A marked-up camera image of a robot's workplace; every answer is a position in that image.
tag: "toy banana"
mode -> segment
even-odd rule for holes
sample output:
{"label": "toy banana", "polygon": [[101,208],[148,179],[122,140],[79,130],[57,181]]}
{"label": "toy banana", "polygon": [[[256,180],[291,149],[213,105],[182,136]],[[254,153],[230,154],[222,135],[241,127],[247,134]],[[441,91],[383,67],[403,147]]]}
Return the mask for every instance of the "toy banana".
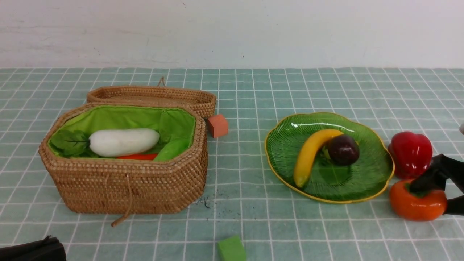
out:
{"label": "toy banana", "polygon": [[332,138],[344,134],[339,130],[325,129],[313,133],[303,144],[295,168],[293,169],[293,180],[295,185],[302,188],[309,180],[311,169],[317,152]]}

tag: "white radish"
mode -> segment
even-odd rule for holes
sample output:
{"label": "white radish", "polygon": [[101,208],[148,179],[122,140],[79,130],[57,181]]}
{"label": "white radish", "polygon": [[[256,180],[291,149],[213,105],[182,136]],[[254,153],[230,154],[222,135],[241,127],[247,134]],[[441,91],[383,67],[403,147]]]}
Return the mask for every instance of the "white radish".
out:
{"label": "white radish", "polygon": [[90,149],[102,157],[121,157],[146,152],[160,140],[157,131],[147,128],[99,130],[89,137]]}

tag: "leaf-shaped plate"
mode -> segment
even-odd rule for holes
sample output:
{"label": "leaf-shaped plate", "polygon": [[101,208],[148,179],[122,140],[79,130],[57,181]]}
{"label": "leaf-shaped plate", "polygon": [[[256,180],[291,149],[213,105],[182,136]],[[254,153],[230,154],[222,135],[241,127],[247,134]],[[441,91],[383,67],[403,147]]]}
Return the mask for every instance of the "leaf-shaped plate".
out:
{"label": "leaf-shaped plate", "polygon": [[[309,136],[336,129],[359,144],[359,159],[350,166],[332,164],[322,151],[316,156],[308,183],[299,189],[293,181],[298,153]],[[282,119],[264,141],[272,172],[294,191],[327,203],[362,202],[388,187],[395,165],[382,139],[372,129],[331,112],[294,114]]]}

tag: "plum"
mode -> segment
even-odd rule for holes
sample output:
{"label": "plum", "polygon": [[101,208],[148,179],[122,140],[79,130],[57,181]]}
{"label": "plum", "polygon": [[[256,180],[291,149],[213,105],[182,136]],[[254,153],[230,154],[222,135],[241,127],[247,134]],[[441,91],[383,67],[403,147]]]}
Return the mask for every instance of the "plum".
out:
{"label": "plum", "polygon": [[326,145],[330,159],[340,166],[349,166],[359,159],[359,145],[350,135],[339,135]]}

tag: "yellow plate rim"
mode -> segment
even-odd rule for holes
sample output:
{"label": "yellow plate rim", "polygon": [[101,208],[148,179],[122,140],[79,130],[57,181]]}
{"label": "yellow plate rim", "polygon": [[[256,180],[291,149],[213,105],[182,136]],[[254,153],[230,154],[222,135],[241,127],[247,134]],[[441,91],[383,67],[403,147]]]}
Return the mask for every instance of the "yellow plate rim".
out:
{"label": "yellow plate rim", "polygon": [[[380,140],[380,143],[382,143],[382,147],[383,149],[388,153],[388,155],[390,156],[391,160],[392,160],[392,173],[390,174],[389,178],[387,179],[387,181],[385,182],[385,186],[376,194],[372,195],[372,196],[369,196],[369,197],[365,197],[365,198],[361,198],[361,199],[357,199],[357,200],[346,200],[346,201],[334,201],[334,200],[327,200],[327,199],[323,199],[323,198],[319,198],[319,197],[316,197],[316,196],[312,196],[306,192],[303,192],[295,187],[293,187],[292,185],[290,185],[289,183],[287,183],[283,178],[281,178],[279,176],[279,174],[277,174],[277,172],[275,171],[274,167],[272,166],[271,164],[271,161],[269,160],[269,154],[267,153],[267,140],[269,138],[269,135],[279,127],[279,125],[284,121],[286,120],[287,118],[290,118],[290,117],[293,117],[293,116],[298,116],[298,115],[305,115],[305,116],[310,116],[310,115],[314,115],[314,114],[320,114],[320,113],[324,113],[324,114],[332,114],[332,115],[335,115],[335,116],[339,116],[345,120],[348,120],[354,124],[358,124],[358,125],[361,125],[365,128],[368,128],[369,130],[371,130],[376,136],[377,138]],[[385,190],[388,188],[388,184],[390,183],[390,180],[393,178],[394,174],[395,174],[395,162],[393,160],[393,157],[392,155],[390,154],[390,152],[388,151],[387,147],[385,146],[385,144],[383,143],[382,141],[382,138],[377,134],[376,131],[374,131],[373,129],[369,128],[368,126],[364,125],[364,124],[361,124],[359,122],[355,122],[355,121],[352,121],[350,120],[349,118],[345,117],[345,116],[342,116],[340,114],[337,114],[337,113],[333,113],[333,112],[325,112],[325,111],[317,111],[317,112],[312,112],[312,113],[295,113],[295,114],[291,114],[283,119],[281,119],[277,125],[272,129],[270,130],[267,135],[266,135],[266,139],[264,139],[264,152],[266,154],[266,159],[267,159],[267,163],[269,165],[269,167],[271,168],[271,171],[274,173],[274,175],[276,175],[276,177],[283,183],[285,184],[287,187],[291,188],[292,190],[294,190],[295,192],[305,196],[305,197],[308,197],[310,199],[313,199],[313,200],[316,200],[316,201],[320,201],[320,202],[324,202],[324,203],[333,203],[333,204],[350,204],[350,203],[358,203],[358,202],[364,202],[364,201],[368,201],[368,200],[371,200],[373,198],[376,198],[378,196],[380,196],[380,194],[382,194],[383,192],[385,192]]]}

